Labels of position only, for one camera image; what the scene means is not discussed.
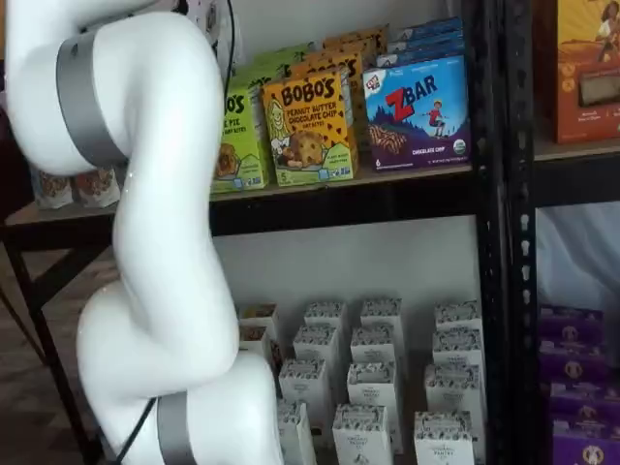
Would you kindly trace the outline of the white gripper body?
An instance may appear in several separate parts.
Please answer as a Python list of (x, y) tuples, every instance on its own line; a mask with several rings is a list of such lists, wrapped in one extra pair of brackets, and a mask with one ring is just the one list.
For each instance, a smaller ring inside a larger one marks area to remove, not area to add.
[(229, 48), (232, 42), (232, 5), (226, 0), (187, 0), (186, 16), (215, 47)]

